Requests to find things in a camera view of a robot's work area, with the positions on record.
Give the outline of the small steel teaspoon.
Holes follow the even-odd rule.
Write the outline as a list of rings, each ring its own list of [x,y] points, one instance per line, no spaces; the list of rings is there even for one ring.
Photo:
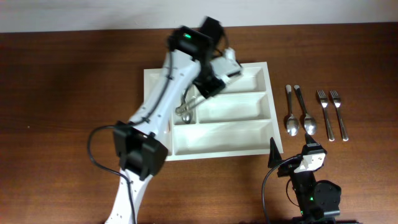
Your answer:
[[[190,123],[192,122],[192,119],[193,119],[193,113],[192,113],[192,112],[190,112],[190,113],[184,113],[184,114],[182,115],[182,121],[183,121],[185,124],[190,124]]]
[[[188,95],[189,89],[190,88],[188,87],[188,88],[186,88],[184,90],[184,92],[182,93],[181,98],[180,98],[180,106],[178,106],[175,109],[175,113],[177,115],[179,115],[179,116],[181,116],[183,114],[190,114],[191,113],[190,108],[188,107],[187,101],[186,101],[186,97]]]

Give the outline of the steel serving tongs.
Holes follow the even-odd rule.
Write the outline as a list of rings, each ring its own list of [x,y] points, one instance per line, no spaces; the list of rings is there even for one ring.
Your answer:
[[[199,106],[202,103],[204,103],[206,101],[206,98],[204,98],[201,95],[195,95],[192,98],[190,98],[189,100],[186,99],[186,101],[187,101],[188,107],[190,108],[190,111],[192,111],[197,106]]]

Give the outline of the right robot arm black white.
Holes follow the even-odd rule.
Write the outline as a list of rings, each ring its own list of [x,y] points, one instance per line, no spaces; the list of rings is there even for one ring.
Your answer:
[[[329,180],[315,179],[314,172],[324,165],[327,151],[309,134],[305,135],[305,144],[301,153],[283,159],[273,138],[270,138],[268,168],[262,182],[262,209],[267,223],[271,220],[265,205],[265,185],[269,176],[276,170],[279,177],[289,177],[297,198],[301,216],[293,217],[291,223],[336,223],[340,214],[339,204],[341,187]]]

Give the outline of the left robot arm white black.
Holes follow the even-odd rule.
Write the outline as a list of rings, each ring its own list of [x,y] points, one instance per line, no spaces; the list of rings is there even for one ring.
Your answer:
[[[172,113],[184,114],[194,103],[183,103],[183,93],[195,86],[208,99],[219,94],[241,74],[235,52],[227,47],[215,56],[224,29],[182,26],[167,41],[168,53],[160,78],[136,113],[123,123],[111,126],[120,177],[107,223],[136,223],[146,188],[159,173],[169,150],[162,143]]]

